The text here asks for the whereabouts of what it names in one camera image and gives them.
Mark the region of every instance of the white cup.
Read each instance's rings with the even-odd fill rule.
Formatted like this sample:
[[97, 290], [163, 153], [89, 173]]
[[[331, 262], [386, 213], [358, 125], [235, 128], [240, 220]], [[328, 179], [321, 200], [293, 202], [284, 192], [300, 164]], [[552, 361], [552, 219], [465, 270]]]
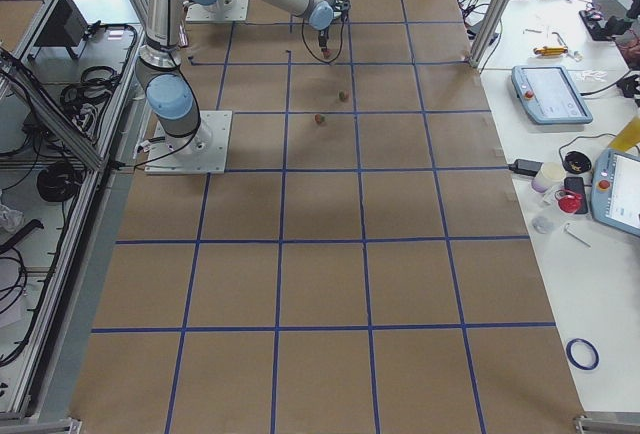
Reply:
[[560, 164], [555, 162], [545, 162], [540, 167], [536, 177], [531, 181], [534, 191], [547, 192], [553, 186], [564, 181], [567, 173]]

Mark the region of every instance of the yellow object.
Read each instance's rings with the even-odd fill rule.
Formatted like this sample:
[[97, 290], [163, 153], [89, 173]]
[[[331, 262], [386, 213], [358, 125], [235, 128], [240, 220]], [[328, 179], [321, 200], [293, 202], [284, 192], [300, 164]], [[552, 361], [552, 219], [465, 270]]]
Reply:
[[554, 47], [549, 47], [549, 46], [543, 46], [543, 47], [536, 47], [533, 49], [533, 53], [536, 56], [559, 56], [561, 54], [566, 54], [567, 51], [569, 49], [567, 49], [567, 46], [554, 46]]
[[635, 116], [624, 126], [620, 133], [609, 144], [612, 149], [626, 152], [640, 142], [640, 116]]

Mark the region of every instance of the white mounting plate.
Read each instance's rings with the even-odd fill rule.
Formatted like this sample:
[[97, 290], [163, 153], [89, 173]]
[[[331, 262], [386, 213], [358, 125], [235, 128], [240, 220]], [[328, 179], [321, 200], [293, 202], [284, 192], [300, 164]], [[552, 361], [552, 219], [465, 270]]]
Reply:
[[[200, 111], [202, 122], [211, 131], [211, 143], [206, 150], [197, 156], [179, 157], [167, 156], [163, 159], [146, 164], [144, 168], [148, 174], [222, 174], [227, 163], [227, 148], [229, 133], [231, 132], [231, 111]], [[164, 136], [164, 129], [158, 122], [154, 137]], [[164, 142], [152, 144], [149, 159], [168, 154], [169, 148]]]
[[249, 0], [235, 0], [226, 11], [211, 12], [200, 4], [192, 4], [185, 20], [193, 23], [244, 21], [249, 10]]

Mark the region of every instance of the yellow bottle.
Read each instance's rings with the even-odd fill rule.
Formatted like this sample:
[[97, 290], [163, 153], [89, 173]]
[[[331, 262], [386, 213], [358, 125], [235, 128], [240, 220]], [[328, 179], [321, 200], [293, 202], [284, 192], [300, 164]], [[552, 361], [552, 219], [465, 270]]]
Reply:
[[609, 144], [612, 149], [626, 152], [640, 142], [640, 115], [634, 116]]

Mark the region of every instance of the white table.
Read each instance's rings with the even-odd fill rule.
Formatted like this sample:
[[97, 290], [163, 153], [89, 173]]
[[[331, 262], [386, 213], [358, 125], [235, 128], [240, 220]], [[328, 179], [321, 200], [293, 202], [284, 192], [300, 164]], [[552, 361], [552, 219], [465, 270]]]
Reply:
[[[583, 8], [579, 1], [513, 0], [505, 10], [503, 38], [482, 73], [482, 83], [509, 162], [516, 158], [558, 162], [561, 145], [579, 135], [617, 133], [638, 111], [633, 100], [614, 88], [586, 101], [594, 117], [591, 124], [540, 126], [529, 120], [516, 98], [510, 80], [514, 65], [564, 65], [583, 92], [604, 87], [627, 71], [613, 43], [596, 43], [588, 37], [577, 15]], [[536, 58], [533, 47], [544, 45], [552, 31], [560, 32], [584, 59]], [[605, 82], [579, 79], [583, 71], [591, 70], [603, 71]], [[563, 152], [579, 150], [595, 162], [610, 139], [579, 140]], [[594, 371], [571, 366], [583, 408], [640, 412], [640, 238], [599, 224], [590, 214], [574, 216], [571, 227], [592, 248], [562, 230], [537, 233], [531, 219], [542, 209], [541, 195], [531, 189], [530, 181], [513, 178], [561, 339], [565, 345], [576, 337], [587, 339], [600, 353]]]

